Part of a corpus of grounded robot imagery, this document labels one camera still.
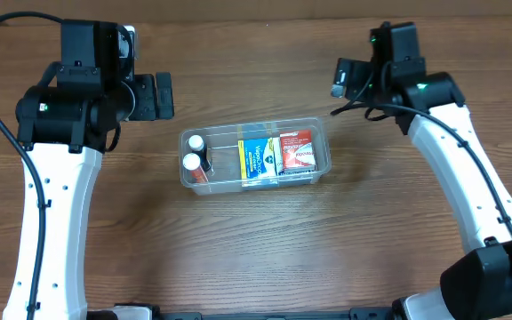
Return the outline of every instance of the wood grain tabletop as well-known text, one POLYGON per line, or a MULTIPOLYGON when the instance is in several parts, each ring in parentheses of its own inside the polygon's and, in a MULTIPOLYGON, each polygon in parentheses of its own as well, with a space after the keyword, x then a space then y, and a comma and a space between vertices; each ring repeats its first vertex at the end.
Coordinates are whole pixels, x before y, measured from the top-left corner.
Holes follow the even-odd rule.
MULTIPOLYGON (((512 195, 512 17, 410 20, 428 71, 450 72, 464 92, 512 195)), ((176 115, 124 124, 104 157, 85 254, 90 307, 345 310, 436 287, 463 251, 427 162, 392 120, 329 117, 345 103, 330 97, 337 59, 368 60, 369 29, 380 23, 137 25, 136 72, 172 73, 176 115), (203 197, 181 185, 181 131, 304 116, 323 118, 331 145, 332 170, 317 184, 203 197)), ((0 117, 12 131, 17 101, 59 59, 58 26, 0 27, 0 117)), ((0 318, 19 250, 22 174, 0 133, 0 318)))

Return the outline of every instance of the plastic container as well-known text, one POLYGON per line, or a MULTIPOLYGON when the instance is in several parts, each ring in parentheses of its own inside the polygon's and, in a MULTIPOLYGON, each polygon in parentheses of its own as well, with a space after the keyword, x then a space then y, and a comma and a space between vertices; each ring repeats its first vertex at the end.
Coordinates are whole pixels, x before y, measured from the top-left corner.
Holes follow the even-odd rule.
POLYGON ((281 188, 315 183, 331 170, 329 142, 325 138, 322 122, 317 117, 267 121, 251 124, 230 124, 200 129, 189 129, 179 136, 179 168, 183 186, 198 195, 240 192, 264 188, 281 188), (263 179, 242 179, 238 141, 279 137, 280 132, 309 129, 312 132, 316 170, 314 172, 280 175, 263 179), (191 152, 188 139, 200 135, 208 145, 212 170, 207 172, 207 183, 197 183, 183 167, 183 157, 191 152))

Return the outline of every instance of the red and white box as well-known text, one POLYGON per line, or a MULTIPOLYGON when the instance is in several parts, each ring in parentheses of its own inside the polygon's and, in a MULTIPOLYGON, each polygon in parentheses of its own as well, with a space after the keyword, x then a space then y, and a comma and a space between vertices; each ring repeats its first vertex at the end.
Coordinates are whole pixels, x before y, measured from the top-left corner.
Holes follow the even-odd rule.
POLYGON ((316 169, 311 130, 283 132, 280 134, 284 172, 304 172, 316 169))

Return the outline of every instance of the bottle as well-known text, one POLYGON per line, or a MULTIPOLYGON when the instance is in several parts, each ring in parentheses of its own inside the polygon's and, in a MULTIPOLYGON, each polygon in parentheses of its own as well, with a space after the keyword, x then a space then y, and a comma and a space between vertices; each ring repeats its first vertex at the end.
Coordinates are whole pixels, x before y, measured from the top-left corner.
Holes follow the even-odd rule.
POLYGON ((201 158, 197 154, 190 153, 183 157, 183 166, 191 172, 196 183, 206 183, 209 180, 206 178, 204 171, 201 167, 201 158))
POLYGON ((201 159, 201 167, 205 172, 208 172, 212 168, 211 164, 211 152, 209 151, 203 138, 199 135, 194 135, 188 139, 188 145, 193 150, 193 153, 199 156, 201 159))

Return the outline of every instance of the wooden surface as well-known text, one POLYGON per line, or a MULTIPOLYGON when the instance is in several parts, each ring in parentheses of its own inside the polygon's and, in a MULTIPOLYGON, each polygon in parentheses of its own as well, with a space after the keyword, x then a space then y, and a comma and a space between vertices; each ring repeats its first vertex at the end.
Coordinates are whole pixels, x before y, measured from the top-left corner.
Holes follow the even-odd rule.
MULTIPOLYGON (((116 22, 290 20, 512 15, 512 0, 0 0, 0 14, 40 11, 62 18, 116 22)), ((40 19, 10 25, 41 25, 40 19)))
MULTIPOLYGON (((429 71, 451 72, 512 194, 512 18, 416 19, 429 71)), ((170 71, 176 117, 124 124, 92 196, 90 307, 207 314, 387 306, 438 285, 462 256, 451 209, 393 121, 329 91, 339 57, 366 60, 380 19, 138 25, 139 73, 170 71), (300 188, 195 196, 180 184, 186 128, 324 116, 333 168, 300 188)), ((0 116, 60 57, 57 27, 0 28, 0 116)), ((0 313, 19 249, 19 157, 0 133, 0 313)))

